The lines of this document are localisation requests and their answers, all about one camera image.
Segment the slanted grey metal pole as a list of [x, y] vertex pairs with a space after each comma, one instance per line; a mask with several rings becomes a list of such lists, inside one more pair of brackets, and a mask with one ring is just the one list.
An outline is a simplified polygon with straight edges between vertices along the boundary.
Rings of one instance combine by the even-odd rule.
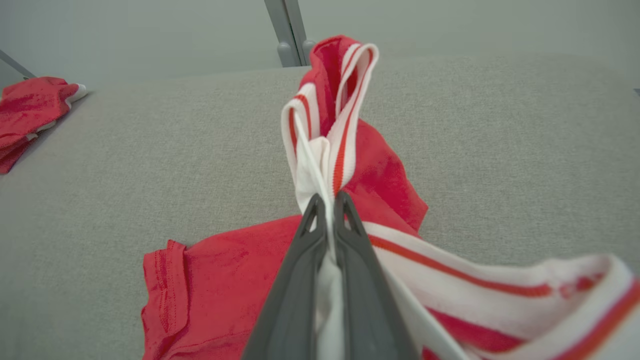
[[34, 73], [32, 73], [32, 71], [29, 71], [27, 68], [25, 68], [25, 66], [17, 62], [15, 59], [13, 59], [10, 55], [8, 55], [5, 51], [1, 49], [0, 49], [0, 60], [5, 64], [7, 64], [7, 66], [12, 68], [14, 71], [19, 73], [19, 75], [25, 79], [32, 79], [37, 77], [36, 75], [34, 75]]

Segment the folded red garment white trim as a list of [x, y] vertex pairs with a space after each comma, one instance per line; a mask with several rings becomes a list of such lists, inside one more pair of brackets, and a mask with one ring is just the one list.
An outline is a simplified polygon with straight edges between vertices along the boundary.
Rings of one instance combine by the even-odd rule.
[[23, 80], [2, 90], [0, 174], [7, 174], [42, 132], [51, 129], [88, 93], [85, 85], [59, 77]]

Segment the grey metal frame post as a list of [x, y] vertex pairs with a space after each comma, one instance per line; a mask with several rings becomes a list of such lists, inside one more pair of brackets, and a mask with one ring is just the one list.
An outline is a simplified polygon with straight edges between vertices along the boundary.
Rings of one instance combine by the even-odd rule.
[[307, 38], [299, 0], [263, 0], [275, 31], [276, 51], [284, 68], [310, 66], [315, 41]]

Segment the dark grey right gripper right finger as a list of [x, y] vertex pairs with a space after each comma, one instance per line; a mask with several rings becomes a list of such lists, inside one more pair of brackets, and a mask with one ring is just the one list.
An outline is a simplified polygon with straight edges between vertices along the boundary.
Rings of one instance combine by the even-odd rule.
[[354, 201], [334, 201], [334, 240], [345, 295], [346, 360], [419, 360]]

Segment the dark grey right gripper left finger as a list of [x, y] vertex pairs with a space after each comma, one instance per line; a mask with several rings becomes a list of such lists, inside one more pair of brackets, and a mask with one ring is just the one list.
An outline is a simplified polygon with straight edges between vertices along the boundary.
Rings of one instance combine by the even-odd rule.
[[314, 194], [302, 215], [241, 360], [316, 360], [318, 271], [327, 252], [325, 204]]

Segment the red garment with white trim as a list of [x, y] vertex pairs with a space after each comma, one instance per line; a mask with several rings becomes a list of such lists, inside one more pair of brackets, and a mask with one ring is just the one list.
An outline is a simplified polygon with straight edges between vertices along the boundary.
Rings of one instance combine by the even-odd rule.
[[350, 195], [419, 360], [640, 360], [640, 279], [597, 254], [514, 268], [479, 265], [419, 237], [428, 206], [402, 161], [359, 112], [377, 46], [316, 44], [281, 113], [302, 215], [144, 256], [142, 360], [240, 360], [311, 198], [326, 207], [315, 360], [346, 360], [345, 293], [334, 235]]

